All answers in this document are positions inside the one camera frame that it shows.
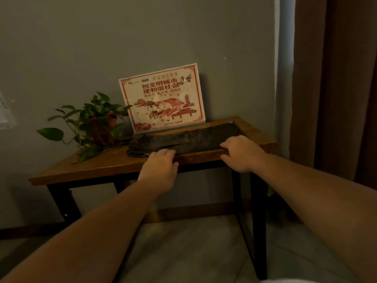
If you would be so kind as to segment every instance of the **folded black plastic bag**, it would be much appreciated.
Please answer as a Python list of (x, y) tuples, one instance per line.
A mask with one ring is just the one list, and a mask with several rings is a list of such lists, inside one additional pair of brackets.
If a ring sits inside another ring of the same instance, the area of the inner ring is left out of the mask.
[(144, 134), (128, 147), (127, 155), (148, 157), (150, 153), (161, 149), (174, 149), (176, 155), (217, 150), (226, 139), (241, 134), (242, 131), (233, 121), (175, 134), (160, 136)]

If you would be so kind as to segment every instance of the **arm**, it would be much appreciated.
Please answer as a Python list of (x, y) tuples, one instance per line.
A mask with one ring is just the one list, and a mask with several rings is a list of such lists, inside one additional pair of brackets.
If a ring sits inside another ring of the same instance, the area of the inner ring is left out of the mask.
[(135, 184), (49, 240), (1, 283), (110, 283), (150, 205), (174, 184), (174, 153), (152, 153)]
[(279, 193), (301, 220), (364, 282), (377, 277), (377, 191), (265, 153), (244, 136), (221, 144), (223, 161), (254, 172)]

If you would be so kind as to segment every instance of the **baseboard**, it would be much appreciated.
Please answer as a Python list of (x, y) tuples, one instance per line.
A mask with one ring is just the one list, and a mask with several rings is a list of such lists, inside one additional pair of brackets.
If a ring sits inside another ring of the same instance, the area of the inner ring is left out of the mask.
[[(243, 208), (250, 211), (251, 203), (243, 200)], [(160, 209), (148, 212), (143, 223), (156, 223), (161, 221), (195, 219), (200, 217), (213, 217), (217, 215), (233, 214), (233, 202), (221, 202), (211, 204), (200, 204), (197, 206), (184, 206), (179, 208)], [(30, 224), (16, 228), (0, 229), (0, 240), (27, 238), (37, 236), (51, 236), (66, 228), (66, 223)]]

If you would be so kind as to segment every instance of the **tile floor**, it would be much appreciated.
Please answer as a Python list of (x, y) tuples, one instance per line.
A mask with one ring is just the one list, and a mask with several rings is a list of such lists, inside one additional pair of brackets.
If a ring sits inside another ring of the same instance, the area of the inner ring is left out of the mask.
[[(48, 238), (0, 241), (0, 278)], [(267, 224), (268, 278), (360, 282), (302, 224)], [(258, 282), (235, 216), (145, 224), (120, 283)]]

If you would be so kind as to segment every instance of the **sign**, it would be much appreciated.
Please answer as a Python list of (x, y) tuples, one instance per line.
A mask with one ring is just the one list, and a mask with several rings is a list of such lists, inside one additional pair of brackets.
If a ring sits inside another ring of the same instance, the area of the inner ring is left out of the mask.
[(134, 133), (205, 122), (197, 64), (119, 80)]

